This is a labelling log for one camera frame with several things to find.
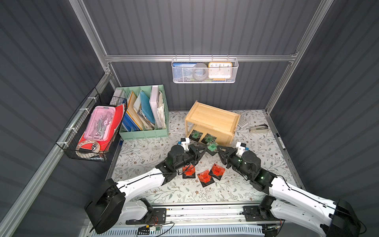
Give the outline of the red tea bag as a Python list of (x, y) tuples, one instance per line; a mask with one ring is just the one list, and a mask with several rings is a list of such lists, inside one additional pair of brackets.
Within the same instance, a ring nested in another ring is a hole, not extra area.
[(198, 176), (200, 183), (201, 183), (203, 188), (205, 188), (205, 187), (207, 187), (207, 186), (209, 186), (215, 182), (213, 177), (211, 175), (209, 175), (209, 170), (198, 173), (197, 176)]
[(182, 168), (182, 178), (191, 179), (196, 178), (195, 167), (193, 165), (188, 165)]
[(209, 175), (216, 178), (217, 180), (221, 180), (225, 171), (226, 169), (224, 167), (221, 167), (217, 164), (213, 164), (209, 171)]

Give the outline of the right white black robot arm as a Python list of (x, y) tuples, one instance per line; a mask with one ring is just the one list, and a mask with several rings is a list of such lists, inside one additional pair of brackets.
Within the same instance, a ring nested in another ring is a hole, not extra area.
[(217, 149), (227, 168), (266, 194), (259, 205), (262, 217), (288, 220), (322, 237), (358, 237), (363, 233), (363, 224), (347, 201), (322, 198), (289, 184), (282, 176), (262, 168), (261, 159), (244, 143)]

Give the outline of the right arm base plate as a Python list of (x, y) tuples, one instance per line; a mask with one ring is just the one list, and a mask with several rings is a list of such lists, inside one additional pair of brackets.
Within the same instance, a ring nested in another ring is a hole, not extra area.
[(270, 210), (260, 208), (258, 205), (246, 205), (243, 206), (242, 214), (247, 222), (253, 221), (279, 221), (274, 217)]

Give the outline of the red tea bag bottom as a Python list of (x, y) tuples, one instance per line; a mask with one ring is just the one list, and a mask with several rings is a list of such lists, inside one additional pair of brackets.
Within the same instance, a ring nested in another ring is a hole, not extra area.
[(205, 188), (205, 187), (207, 187), (207, 186), (209, 186), (215, 182), (213, 177), (211, 175), (209, 175), (209, 170), (198, 173), (197, 176), (198, 176), (200, 183), (201, 183), (203, 188)]

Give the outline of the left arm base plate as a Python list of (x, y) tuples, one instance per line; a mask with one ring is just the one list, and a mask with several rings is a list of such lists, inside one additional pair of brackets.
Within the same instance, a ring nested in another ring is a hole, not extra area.
[(130, 219), (125, 222), (126, 225), (154, 225), (165, 224), (166, 208), (148, 208), (147, 213), (140, 219)]

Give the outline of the green tea bag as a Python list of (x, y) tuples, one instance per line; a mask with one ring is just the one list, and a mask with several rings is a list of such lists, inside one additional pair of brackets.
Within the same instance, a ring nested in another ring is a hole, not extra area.
[(191, 134), (189, 135), (189, 139), (193, 140), (195, 142), (198, 142), (201, 139), (202, 135), (203, 135), (202, 132), (197, 131), (197, 130), (193, 130), (191, 132)]
[(207, 152), (211, 155), (214, 156), (215, 154), (218, 153), (218, 144), (215, 141), (208, 142), (206, 144), (207, 146)]
[(202, 143), (204, 144), (208, 144), (208, 143), (212, 143), (212, 142), (215, 142), (217, 139), (217, 137), (207, 133), (204, 138), (201, 140)]

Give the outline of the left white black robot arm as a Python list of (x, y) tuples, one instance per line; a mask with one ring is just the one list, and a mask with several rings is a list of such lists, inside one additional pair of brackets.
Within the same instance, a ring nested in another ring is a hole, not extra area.
[(157, 218), (152, 214), (154, 209), (147, 200), (142, 198), (131, 202), (131, 199), (169, 183), (179, 175), (181, 169), (189, 171), (189, 166), (196, 166), (206, 150), (205, 145), (186, 145), (180, 142), (152, 170), (124, 181), (115, 182), (111, 178), (103, 181), (84, 207), (92, 229), (97, 234), (102, 234), (118, 222), (156, 221)]

